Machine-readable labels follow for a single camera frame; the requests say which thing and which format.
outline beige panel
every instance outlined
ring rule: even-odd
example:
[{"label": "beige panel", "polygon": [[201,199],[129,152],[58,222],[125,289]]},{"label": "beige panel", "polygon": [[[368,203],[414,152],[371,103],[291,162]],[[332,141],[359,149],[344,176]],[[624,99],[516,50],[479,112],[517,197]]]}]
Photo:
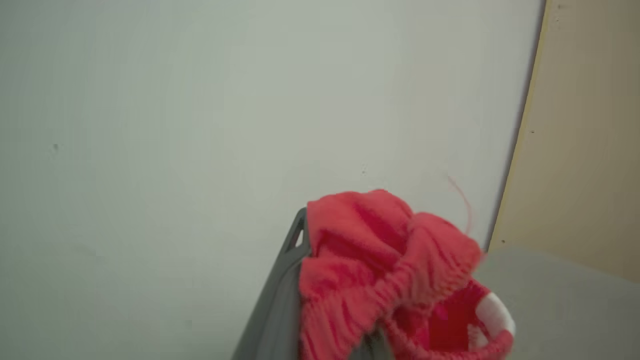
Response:
[{"label": "beige panel", "polygon": [[640,1],[556,0],[490,249],[640,282]]}]

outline gray table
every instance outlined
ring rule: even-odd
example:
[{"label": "gray table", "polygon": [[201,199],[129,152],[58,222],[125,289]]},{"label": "gray table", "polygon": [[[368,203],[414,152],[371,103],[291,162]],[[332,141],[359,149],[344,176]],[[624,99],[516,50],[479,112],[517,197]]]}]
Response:
[{"label": "gray table", "polygon": [[474,277],[516,322],[510,359],[640,359],[640,285],[508,247]]}]

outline clothing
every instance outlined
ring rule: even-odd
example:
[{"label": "clothing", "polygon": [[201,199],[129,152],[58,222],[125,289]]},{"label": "clothing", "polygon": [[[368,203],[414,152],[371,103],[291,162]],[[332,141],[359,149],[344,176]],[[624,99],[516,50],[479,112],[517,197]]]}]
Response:
[{"label": "clothing", "polygon": [[[487,340],[476,315],[489,293],[471,278],[483,252],[451,223],[413,213],[384,190],[309,202],[307,221],[312,256],[300,273],[302,359],[346,359],[377,327],[398,360],[508,353],[511,333]],[[488,344],[477,348],[478,337]]]}]

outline white wall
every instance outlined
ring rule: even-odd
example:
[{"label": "white wall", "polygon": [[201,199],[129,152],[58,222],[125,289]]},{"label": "white wall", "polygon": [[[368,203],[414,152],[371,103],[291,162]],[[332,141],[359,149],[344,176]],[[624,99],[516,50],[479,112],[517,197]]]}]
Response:
[{"label": "white wall", "polygon": [[5,1],[0,357],[224,359],[298,208],[488,238],[540,4]]}]

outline plywood board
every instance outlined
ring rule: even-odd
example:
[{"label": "plywood board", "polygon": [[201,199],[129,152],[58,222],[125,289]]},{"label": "plywood board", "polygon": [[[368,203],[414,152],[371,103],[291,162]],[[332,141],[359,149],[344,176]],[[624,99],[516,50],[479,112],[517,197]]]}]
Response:
[{"label": "plywood board", "polygon": [[640,2],[549,1],[490,250],[640,282]]}]

